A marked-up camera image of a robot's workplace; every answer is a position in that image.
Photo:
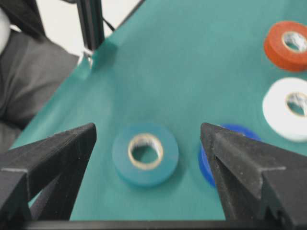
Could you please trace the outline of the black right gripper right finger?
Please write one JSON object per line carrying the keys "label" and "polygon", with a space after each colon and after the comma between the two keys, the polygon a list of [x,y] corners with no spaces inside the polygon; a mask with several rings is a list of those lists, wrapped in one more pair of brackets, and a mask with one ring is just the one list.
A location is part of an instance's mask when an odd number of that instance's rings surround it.
{"label": "black right gripper right finger", "polygon": [[306,229],[306,156],[210,123],[201,125],[201,142],[227,220]]}

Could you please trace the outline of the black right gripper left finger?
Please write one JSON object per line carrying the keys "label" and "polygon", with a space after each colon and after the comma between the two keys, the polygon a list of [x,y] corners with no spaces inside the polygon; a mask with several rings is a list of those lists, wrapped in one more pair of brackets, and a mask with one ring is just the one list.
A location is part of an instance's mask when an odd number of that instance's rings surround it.
{"label": "black right gripper left finger", "polygon": [[88,123],[0,156],[0,228],[68,221],[96,142]]}

